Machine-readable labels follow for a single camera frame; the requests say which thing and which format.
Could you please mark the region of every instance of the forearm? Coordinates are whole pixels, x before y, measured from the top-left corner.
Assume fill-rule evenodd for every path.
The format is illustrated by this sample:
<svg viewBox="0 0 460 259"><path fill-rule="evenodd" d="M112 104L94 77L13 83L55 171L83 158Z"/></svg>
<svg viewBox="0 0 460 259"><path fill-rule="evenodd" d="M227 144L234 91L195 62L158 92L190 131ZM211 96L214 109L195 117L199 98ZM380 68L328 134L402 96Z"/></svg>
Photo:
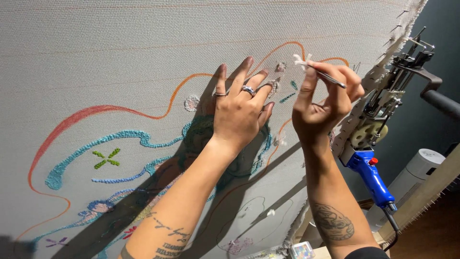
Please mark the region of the forearm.
<svg viewBox="0 0 460 259"><path fill-rule="evenodd" d="M379 246L335 163L328 142L324 136L317 143L303 145L308 201L329 251L334 258L344 258L347 249L351 252L360 247Z"/></svg>
<svg viewBox="0 0 460 259"><path fill-rule="evenodd" d="M237 152L211 139L133 233L126 250L134 259L176 258L190 239L212 189Z"/></svg>

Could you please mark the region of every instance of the red button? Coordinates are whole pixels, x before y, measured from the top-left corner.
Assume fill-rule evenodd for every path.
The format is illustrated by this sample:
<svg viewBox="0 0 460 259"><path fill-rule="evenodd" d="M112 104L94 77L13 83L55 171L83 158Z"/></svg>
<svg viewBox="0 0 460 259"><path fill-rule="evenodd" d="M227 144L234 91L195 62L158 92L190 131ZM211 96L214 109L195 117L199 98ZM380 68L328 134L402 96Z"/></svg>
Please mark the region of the red button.
<svg viewBox="0 0 460 259"><path fill-rule="evenodd" d="M373 158L371 158L371 159L369 160L368 164L369 164L369 165L375 165L377 162L378 162L378 160L377 160L375 157L373 157Z"/></svg>

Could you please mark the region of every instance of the hand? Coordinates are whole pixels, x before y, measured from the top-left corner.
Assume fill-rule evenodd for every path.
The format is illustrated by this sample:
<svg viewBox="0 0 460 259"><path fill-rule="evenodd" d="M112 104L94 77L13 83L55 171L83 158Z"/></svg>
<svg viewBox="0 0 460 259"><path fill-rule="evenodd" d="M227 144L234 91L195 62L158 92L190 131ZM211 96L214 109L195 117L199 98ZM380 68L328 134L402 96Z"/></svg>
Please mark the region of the hand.
<svg viewBox="0 0 460 259"><path fill-rule="evenodd" d="M270 102L264 107L265 100L272 88L271 85L264 85L258 89L254 97L241 90L253 62L252 57L247 57L236 69L238 74L233 80L228 95L216 96L212 139L230 147L235 156L254 139L260 128L270 118L271 110L275 105L274 102ZM225 94L226 92L226 74L227 66L222 64L217 71L217 94ZM267 75L268 71L262 70L251 77L246 85L255 90Z"/></svg>
<svg viewBox="0 0 460 259"><path fill-rule="evenodd" d="M343 89L322 79L328 88L329 96L324 105L311 103L318 75L315 69L309 67L294 103L292 122L300 141L308 145L328 144L328 133L351 111L351 103L364 95L364 89L361 86L361 78L347 66L313 61L309 62L309 65L347 86Z"/></svg>

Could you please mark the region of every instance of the tweezers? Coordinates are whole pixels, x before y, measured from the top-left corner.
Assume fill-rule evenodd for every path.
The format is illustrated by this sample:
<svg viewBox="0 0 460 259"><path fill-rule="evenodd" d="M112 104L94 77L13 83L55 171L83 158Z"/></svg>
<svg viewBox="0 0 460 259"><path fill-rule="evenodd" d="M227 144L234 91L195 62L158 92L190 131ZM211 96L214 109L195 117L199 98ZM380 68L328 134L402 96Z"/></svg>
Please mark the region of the tweezers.
<svg viewBox="0 0 460 259"><path fill-rule="evenodd" d="M322 77L326 78L329 82L338 84L341 88L346 89L346 85L344 85L343 83L341 83L341 82L339 82L339 81L333 79L330 75L325 74L325 73L323 73L323 72L320 72L320 71L318 71L318 70L316 70L316 72L317 72L318 74L320 74Z"/></svg>

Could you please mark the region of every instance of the silver ring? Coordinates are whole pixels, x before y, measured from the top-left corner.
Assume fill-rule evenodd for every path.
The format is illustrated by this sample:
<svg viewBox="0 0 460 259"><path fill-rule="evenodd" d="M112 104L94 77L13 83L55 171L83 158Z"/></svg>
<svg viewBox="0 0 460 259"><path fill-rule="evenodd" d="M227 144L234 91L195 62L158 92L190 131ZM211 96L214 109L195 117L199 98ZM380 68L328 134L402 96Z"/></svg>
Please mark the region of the silver ring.
<svg viewBox="0 0 460 259"><path fill-rule="evenodd" d="M249 87L247 85L243 85L243 87L241 87L241 90L250 93L253 97L256 95L256 92L251 87Z"/></svg>

